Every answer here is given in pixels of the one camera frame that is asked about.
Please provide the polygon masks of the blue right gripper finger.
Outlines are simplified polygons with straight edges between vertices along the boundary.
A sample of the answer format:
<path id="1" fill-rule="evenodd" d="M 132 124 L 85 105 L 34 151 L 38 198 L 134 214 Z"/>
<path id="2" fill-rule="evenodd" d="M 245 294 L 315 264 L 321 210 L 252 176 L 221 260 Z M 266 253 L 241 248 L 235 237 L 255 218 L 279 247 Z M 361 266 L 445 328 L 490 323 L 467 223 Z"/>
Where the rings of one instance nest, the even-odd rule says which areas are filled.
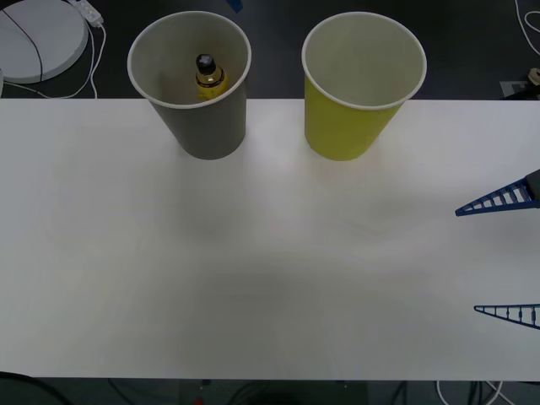
<path id="1" fill-rule="evenodd" d="M 539 172 L 501 187 L 458 208 L 457 217 L 481 213 L 494 213 L 539 208 Z"/>
<path id="2" fill-rule="evenodd" d="M 475 305 L 473 309 L 486 316 L 491 316 L 509 323 L 539 328 L 539 304 L 521 305 Z"/>

